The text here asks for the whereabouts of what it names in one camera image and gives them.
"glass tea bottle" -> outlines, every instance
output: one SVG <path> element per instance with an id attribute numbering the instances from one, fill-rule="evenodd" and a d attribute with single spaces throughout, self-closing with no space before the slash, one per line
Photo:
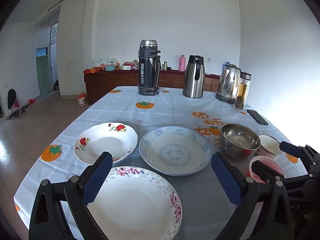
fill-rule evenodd
<path id="1" fill-rule="evenodd" d="M 233 105 L 233 109 L 238 112 L 243 112 L 245 102 L 247 101 L 248 91 L 250 86 L 251 74 L 246 72 L 241 72 L 238 92 Z"/>

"white plate with red flowers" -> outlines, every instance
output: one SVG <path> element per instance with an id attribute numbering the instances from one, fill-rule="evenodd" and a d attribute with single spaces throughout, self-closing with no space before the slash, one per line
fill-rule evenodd
<path id="1" fill-rule="evenodd" d="M 137 146 L 138 135 L 129 125 L 107 122 L 95 125 L 80 134 L 74 152 L 83 163 L 92 165 L 103 152 L 112 155 L 113 162 L 127 157 Z"/>
<path id="2" fill-rule="evenodd" d="M 110 240 L 173 239 L 182 219 L 180 198 L 168 181 L 128 166 L 111 169 L 88 209 Z"/>

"pink plastic bowl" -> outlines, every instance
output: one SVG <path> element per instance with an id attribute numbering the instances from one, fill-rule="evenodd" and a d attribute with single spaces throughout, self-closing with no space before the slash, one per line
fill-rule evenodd
<path id="1" fill-rule="evenodd" d="M 261 161 L 262 163 L 264 163 L 265 165 L 268 165 L 270 168 L 273 168 L 275 171 L 278 171 L 285 177 L 283 169 L 278 164 L 276 164 L 273 160 L 265 156 L 256 156 L 256 157 L 253 157 L 249 163 L 249 174 L 252 178 L 254 178 L 256 182 L 265 183 L 262 179 L 260 179 L 258 175 L 252 172 L 251 166 L 254 161 Z"/>

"screw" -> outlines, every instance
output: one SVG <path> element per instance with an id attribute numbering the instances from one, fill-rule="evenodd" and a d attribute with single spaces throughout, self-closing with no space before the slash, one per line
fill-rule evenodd
<path id="1" fill-rule="evenodd" d="M 41 185 L 42 186 L 45 186 L 45 185 L 47 185 L 48 184 L 48 180 L 47 179 L 44 179 L 43 181 L 41 181 Z"/>
<path id="2" fill-rule="evenodd" d="M 77 182 L 79 180 L 79 177 L 78 176 L 72 176 L 70 180 L 71 180 L 71 182 Z"/>
<path id="3" fill-rule="evenodd" d="M 248 183 L 253 183 L 253 182 L 254 182 L 254 179 L 251 178 L 251 177 L 246 177 L 246 178 L 245 178 L 245 181 L 248 182 Z"/>
<path id="4" fill-rule="evenodd" d="M 277 180 L 276 181 L 277 186 L 282 187 L 283 186 L 283 182 L 281 180 Z"/>

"smartphone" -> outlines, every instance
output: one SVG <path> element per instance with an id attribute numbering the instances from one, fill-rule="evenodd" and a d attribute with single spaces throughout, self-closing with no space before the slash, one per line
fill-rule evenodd
<path id="1" fill-rule="evenodd" d="M 251 115 L 253 117 L 253 119 L 260 125 L 269 125 L 267 123 L 266 120 L 263 119 L 263 117 L 258 114 L 257 111 L 254 111 L 254 110 L 247 110 L 247 112 L 249 113 L 249 115 Z"/>

